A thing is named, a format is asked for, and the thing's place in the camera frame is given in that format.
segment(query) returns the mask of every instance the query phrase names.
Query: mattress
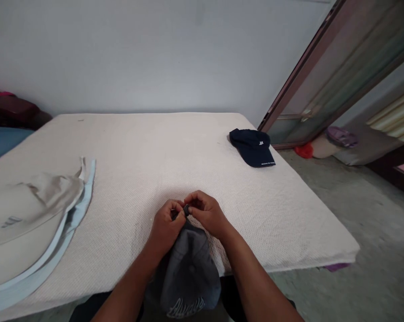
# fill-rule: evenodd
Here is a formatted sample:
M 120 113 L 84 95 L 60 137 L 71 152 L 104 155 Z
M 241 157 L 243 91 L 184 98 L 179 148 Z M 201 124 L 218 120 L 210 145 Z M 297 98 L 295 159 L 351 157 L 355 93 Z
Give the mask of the mattress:
M 248 166 L 227 139 L 235 128 L 254 129 L 235 113 L 64 114 L 2 156 L 0 185 L 42 171 L 76 173 L 79 156 L 96 158 L 97 172 L 59 264 L 0 321 L 111 290 L 158 208 L 197 189 L 218 200 L 268 272 L 354 262 L 359 246 L 334 214 L 273 148 L 275 166 Z M 229 274 L 223 247 L 209 240 L 220 276 Z

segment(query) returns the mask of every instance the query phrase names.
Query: glass door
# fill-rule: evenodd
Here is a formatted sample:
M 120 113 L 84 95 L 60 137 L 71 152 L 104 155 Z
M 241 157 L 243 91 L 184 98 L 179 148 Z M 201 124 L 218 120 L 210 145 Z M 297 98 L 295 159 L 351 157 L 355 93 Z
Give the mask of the glass door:
M 310 141 L 404 61 L 404 0 L 340 1 L 328 19 L 259 127 L 276 148 Z

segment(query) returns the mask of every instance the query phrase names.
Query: dark pants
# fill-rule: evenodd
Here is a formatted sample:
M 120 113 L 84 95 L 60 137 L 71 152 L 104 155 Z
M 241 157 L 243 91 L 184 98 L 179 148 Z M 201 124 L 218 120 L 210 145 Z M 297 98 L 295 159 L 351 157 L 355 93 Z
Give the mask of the dark pants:
M 227 314 L 229 314 L 235 322 L 247 322 L 235 278 L 233 276 L 221 277 L 220 282 L 221 299 Z M 69 322 L 89 322 L 110 294 L 111 292 L 105 292 L 91 296 L 85 303 L 75 308 Z M 293 301 L 290 301 L 290 303 L 296 308 Z M 138 318 L 136 319 L 137 322 L 141 320 L 143 313 L 144 304 L 139 310 Z

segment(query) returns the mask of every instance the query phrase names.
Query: white bucket hat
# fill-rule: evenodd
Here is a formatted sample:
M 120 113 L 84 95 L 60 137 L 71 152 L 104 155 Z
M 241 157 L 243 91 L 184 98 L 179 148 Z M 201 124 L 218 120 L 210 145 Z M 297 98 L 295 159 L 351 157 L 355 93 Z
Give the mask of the white bucket hat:
M 0 189 L 0 285 L 33 265 L 52 242 L 84 189 L 80 176 L 42 173 Z

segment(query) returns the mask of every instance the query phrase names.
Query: cap logo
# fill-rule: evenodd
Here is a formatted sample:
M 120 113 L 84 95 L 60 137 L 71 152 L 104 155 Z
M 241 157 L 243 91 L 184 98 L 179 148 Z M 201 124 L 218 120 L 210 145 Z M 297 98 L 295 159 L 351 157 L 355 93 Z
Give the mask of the cap logo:
M 181 298 L 178 298 L 175 305 L 166 314 L 168 318 L 185 318 L 203 309 L 205 302 L 203 297 L 199 297 L 193 304 L 186 305 Z
M 15 223 L 21 222 L 22 220 L 23 219 L 20 219 L 20 218 L 14 217 L 14 216 L 8 217 L 8 219 L 6 220 L 6 222 L 3 223 L 1 228 L 5 228 L 8 226 L 14 225 Z

